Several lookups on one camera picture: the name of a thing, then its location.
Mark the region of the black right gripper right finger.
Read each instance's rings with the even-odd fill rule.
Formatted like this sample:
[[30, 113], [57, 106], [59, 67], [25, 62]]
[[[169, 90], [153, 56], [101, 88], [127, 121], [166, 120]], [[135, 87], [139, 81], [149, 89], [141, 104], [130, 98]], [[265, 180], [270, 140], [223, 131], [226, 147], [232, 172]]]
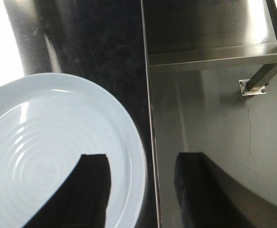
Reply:
[[174, 185], [185, 228], [277, 228], [277, 206], [202, 152], [181, 152]]

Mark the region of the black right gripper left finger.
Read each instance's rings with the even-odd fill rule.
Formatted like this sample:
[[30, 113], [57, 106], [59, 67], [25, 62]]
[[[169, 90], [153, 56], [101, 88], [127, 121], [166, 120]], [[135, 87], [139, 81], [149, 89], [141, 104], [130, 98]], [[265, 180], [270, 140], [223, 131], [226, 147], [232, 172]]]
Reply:
[[103, 228], [110, 190], [107, 156], [83, 154], [63, 184], [25, 227]]

